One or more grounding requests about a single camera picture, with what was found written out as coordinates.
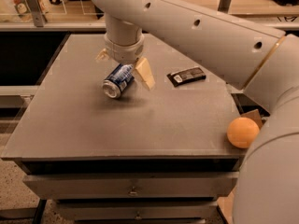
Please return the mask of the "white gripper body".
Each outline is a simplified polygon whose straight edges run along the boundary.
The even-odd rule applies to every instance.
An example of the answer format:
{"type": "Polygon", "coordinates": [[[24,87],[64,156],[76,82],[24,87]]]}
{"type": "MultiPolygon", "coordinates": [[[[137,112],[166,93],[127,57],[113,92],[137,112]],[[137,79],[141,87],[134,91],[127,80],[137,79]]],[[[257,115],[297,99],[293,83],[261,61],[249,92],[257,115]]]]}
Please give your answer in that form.
{"type": "Polygon", "coordinates": [[[107,35],[104,35],[104,39],[108,57],[118,63],[132,64],[142,57],[145,39],[143,35],[133,45],[118,45],[116,42],[112,42],[107,35]]]}

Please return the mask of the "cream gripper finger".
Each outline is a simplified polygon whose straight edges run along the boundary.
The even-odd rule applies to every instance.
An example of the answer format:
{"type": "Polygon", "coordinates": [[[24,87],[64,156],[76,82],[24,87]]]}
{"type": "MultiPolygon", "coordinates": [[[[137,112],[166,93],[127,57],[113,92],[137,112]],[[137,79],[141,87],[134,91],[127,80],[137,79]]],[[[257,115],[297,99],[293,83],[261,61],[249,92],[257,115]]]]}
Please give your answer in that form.
{"type": "Polygon", "coordinates": [[[110,59],[107,50],[102,49],[96,56],[97,61],[108,61],[110,59]]]}
{"type": "Polygon", "coordinates": [[[149,91],[155,85],[150,63],[145,57],[140,58],[135,64],[134,76],[149,91]]]}

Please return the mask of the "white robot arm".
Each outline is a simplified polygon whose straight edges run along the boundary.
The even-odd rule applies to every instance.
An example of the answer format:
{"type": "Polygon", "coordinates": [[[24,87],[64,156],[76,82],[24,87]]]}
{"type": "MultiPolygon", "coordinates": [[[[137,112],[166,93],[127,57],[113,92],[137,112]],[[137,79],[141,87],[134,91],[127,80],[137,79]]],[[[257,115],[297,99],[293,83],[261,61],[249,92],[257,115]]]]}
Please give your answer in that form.
{"type": "Polygon", "coordinates": [[[179,0],[92,1],[106,14],[113,60],[140,63],[148,32],[269,112],[240,168],[233,223],[299,224],[297,37],[179,0]]]}

